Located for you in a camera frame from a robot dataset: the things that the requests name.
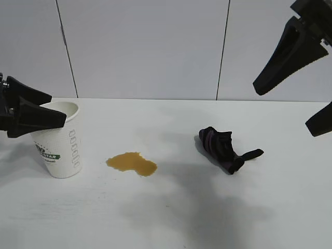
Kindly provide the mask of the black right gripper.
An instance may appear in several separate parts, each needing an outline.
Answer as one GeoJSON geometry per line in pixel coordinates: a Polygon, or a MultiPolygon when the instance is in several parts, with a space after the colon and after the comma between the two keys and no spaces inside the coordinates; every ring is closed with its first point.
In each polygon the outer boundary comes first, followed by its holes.
{"type": "Polygon", "coordinates": [[[294,1],[291,17],[270,60],[253,82],[264,95],[291,74],[328,55],[331,47],[331,1],[294,1]]]}

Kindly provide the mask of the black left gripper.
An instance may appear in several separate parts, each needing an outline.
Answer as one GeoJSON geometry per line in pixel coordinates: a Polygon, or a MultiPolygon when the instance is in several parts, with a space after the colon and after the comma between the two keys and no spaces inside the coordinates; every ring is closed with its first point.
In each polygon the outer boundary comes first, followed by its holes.
{"type": "Polygon", "coordinates": [[[1,73],[1,131],[8,137],[64,127],[65,113],[38,106],[49,102],[51,95],[1,73]]]}

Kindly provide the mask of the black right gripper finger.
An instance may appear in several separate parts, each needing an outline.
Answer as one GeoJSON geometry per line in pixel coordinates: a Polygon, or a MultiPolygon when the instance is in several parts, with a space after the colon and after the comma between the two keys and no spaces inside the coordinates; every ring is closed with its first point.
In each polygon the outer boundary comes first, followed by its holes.
{"type": "Polygon", "coordinates": [[[313,137],[331,132],[332,102],[314,114],[306,122],[306,126],[313,137]]]}

